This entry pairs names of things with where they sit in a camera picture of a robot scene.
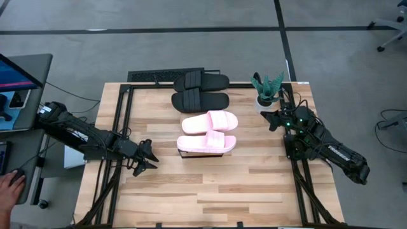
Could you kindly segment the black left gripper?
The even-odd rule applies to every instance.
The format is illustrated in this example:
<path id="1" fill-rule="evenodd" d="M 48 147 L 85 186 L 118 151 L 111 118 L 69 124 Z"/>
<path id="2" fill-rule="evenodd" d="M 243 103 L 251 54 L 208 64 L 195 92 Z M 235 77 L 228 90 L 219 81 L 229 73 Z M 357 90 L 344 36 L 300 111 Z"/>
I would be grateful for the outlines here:
<path id="1" fill-rule="evenodd" d="M 153 154 L 152 150 L 152 140 L 146 139 L 141 141 L 141 149 L 138 144 L 128 139 L 120 139 L 118 141 L 118 153 L 125 158 L 132 159 L 133 161 L 139 162 L 133 171 L 133 176 L 137 177 L 147 169 L 157 169 L 157 166 L 149 163 L 148 161 L 143 161 L 144 158 L 158 162 L 159 159 Z"/>

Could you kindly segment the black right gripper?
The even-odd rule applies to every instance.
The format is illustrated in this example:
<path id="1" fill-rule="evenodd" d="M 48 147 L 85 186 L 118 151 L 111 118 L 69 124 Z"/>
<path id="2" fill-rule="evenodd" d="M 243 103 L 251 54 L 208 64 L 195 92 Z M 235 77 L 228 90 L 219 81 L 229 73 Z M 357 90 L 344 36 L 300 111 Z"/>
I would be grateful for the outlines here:
<path id="1" fill-rule="evenodd" d="M 303 123 L 301 118 L 296 114 L 297 111 L 298 109 L 286 109 L 274 112 L 261 111 L 260 115 L 270 122 L 269 131 L 271 132 L 275 132 L 279 127 L 284 127 L 288 130 L 302 131 Z"/>

